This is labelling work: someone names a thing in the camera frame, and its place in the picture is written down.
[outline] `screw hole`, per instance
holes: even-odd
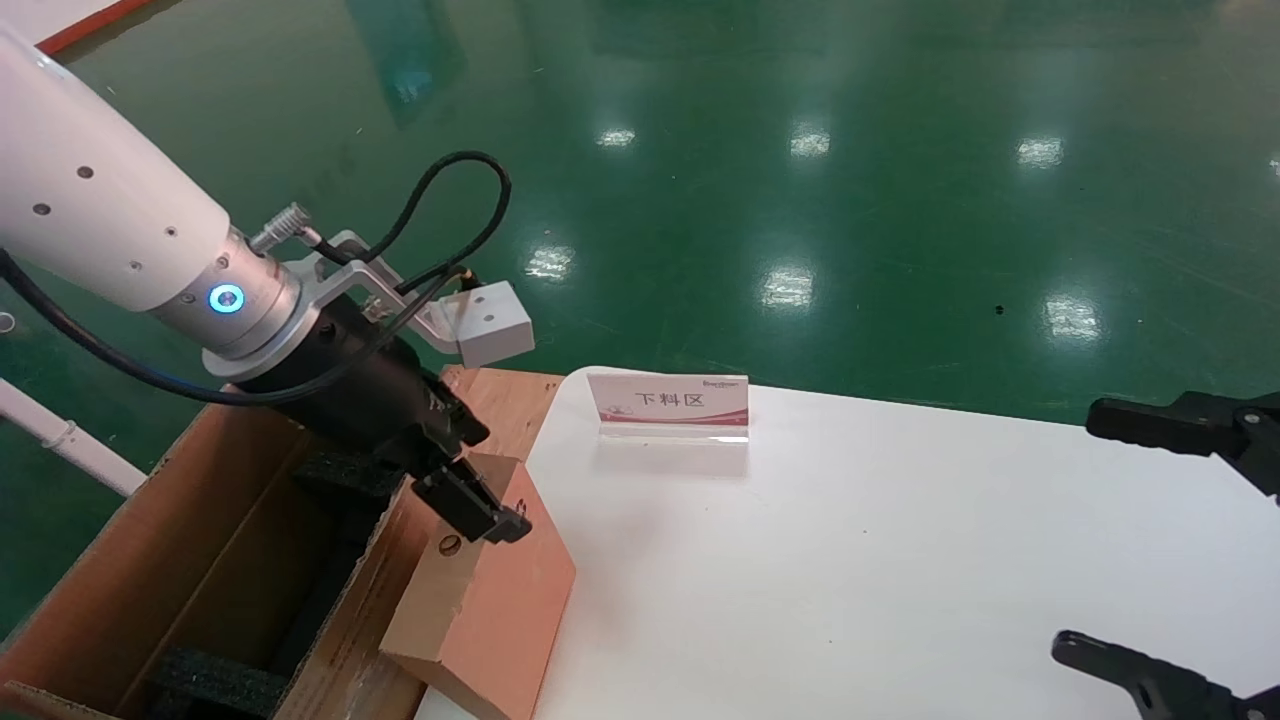
[[[445,536],[440,541],[440,555],[445,557],[457,555],[460,550],[462,550],[462,538],[458,536]]]

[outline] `green epoxy floor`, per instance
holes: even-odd
[[[512,368],[1062,423],[1280,387],[1272,0],[188,0],[131,24],[65,59],[244,229],[300,200],[378,237],[436,156],[502,159],[515,201],[474,265],[534,318]],[[449,174],[393,261],[470,237],[494,190]],[[45,282],[204,377],[156,323]],[[0,373],[138,465],[196,411],[0,306]],[[3,632],[116,500],[0,442]]]

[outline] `white pipe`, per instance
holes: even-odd
[[[61,455],[115,492],[129,496],[147,479],[74,421],[64,420],[0,378],[0,416],[35,436],[42,447]]]

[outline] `sign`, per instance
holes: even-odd
[[[609,373],[586,377],[602,423],[748,423],[746,375]]]

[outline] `white table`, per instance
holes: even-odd
[[[1137,719],[1061,629],[1280,683],[1280,510],[1221,460],[768,387],[746,446],[618,443],[591,372],[529,459],[579,570],[538,720]]]

